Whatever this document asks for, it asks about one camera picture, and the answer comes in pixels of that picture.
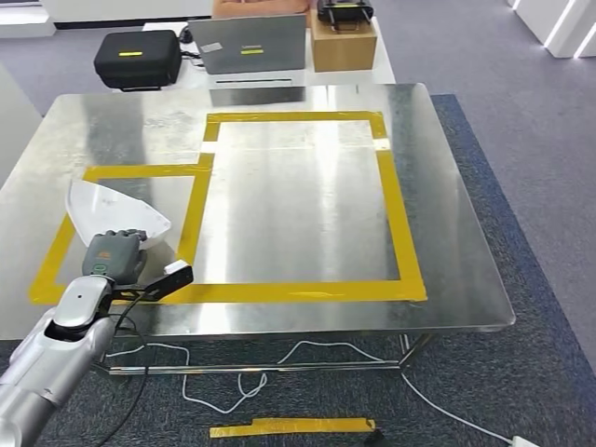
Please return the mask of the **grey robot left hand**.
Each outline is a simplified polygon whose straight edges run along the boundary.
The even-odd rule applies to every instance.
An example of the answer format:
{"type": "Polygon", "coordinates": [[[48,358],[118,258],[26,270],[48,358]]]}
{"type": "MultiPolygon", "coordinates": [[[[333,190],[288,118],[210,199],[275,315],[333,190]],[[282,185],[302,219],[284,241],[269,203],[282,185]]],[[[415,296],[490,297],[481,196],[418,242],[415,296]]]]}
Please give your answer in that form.
{"type": "Polygon", "coordinates": [[[140,244],[147,239],[145,231],[129,229],[94,235],[81,267],[84,276],[100,275],[118,285],[135,284],[147,261],[140,244]]]}

